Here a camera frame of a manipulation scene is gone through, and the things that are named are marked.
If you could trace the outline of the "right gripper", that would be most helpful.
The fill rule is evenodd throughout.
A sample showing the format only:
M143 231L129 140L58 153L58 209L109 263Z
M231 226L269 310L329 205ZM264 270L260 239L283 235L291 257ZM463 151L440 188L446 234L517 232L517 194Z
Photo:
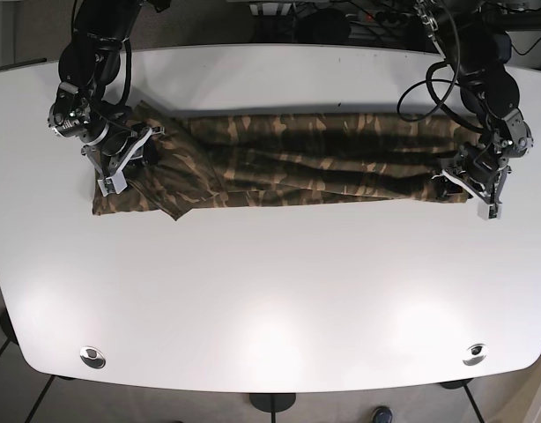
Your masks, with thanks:
M158 154L151 138L164 134L164 127L151 127L144 123L125 127L107 122L96 137L82 136L80 139L84 146L81 154L91 161L98 173L97 182L102 196L117 195L127 188L123 171L129 164L155 164Z

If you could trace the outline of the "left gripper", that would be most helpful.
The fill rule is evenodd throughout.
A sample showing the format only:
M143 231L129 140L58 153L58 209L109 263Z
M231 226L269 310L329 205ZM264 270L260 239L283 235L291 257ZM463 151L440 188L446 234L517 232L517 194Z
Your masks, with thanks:
M464 143L453 157L438 159L438 165L439 173L433 179L439 199L459 194L477 197L482 219L500 217L500 193L511 168L499 146Z

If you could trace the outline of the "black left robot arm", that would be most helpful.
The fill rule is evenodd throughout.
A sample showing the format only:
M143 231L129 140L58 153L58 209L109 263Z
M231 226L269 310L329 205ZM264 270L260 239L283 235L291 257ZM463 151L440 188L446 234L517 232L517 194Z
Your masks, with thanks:
M511 40L485 23L481 6L477 1L451 9L444 1L417 1L414 10L442 57L421 82L432 110L478 134L477 143L465 142L441 161L440 176L478 197L483 218L497 219L509 161L524 156L534 139L519 108L518 84L505 67Z

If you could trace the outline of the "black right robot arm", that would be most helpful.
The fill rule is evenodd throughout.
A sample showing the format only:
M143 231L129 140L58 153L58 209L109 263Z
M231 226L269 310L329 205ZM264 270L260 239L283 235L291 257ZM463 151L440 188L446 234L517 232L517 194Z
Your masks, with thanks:
M151 138L162 127L128 123L132 52L130 33L143 7L140 0L75 2L70 43L61 54L61 82L48 115L59 137L76 137L98 175L103 196L123 192L128 165L158 160Z

